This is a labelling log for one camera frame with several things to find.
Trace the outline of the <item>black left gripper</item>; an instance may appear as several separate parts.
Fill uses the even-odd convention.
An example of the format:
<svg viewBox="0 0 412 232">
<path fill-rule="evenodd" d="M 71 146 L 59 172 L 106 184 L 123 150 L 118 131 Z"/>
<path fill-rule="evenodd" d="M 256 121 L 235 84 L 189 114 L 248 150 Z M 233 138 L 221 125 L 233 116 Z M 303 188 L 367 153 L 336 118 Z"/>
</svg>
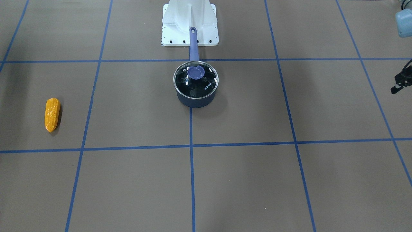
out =
<svg viewBox="0 0 412 232">
<path fill-rule="evenodd" d="M 408 63 L 403 67 L 402 71 L 399 72 L 395 77 L 395 85 L 390 89 L 392 94 L 398 93 L 403 88 L 409 87 L 412 85 L 412 60 L 409 60 Z"/>
</svg>

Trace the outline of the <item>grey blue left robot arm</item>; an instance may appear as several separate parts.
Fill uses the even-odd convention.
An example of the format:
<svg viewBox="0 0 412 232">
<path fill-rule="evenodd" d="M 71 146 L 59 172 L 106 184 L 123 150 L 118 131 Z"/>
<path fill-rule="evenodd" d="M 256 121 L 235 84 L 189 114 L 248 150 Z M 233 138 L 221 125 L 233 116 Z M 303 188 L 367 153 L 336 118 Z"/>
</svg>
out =
<svg viewBox="0 0 412 232">
<path fill-rule="evenodd" d="M 398 35 L 401 38 L 408 38 L 412 36 L 412 1 L 402 0 L 401 11 L 396 13 L 396 25 L 398 29 Z M 412 85 L 412 60 L 410 59 L 405 66 L 403 66 L 401 72 L 395 77 L 395 85 L 390 89 L 392 94 L 398 93 L 403 88 Z"/>
</svg>

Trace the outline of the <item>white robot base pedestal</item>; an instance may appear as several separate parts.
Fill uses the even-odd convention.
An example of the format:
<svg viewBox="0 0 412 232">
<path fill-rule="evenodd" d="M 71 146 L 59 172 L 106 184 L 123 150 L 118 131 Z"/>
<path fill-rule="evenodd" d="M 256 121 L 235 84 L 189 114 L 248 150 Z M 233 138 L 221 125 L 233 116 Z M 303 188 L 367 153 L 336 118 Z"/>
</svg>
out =
<svg viewBox="0 0 412 232">
<path fill-rule="evenodd" d="M 189 46 L 192 27 L 199 46 L 219 44 L 216 6 L 209 0 L 170 0 L 162 13 L 161 46 Z"/>
</svg>

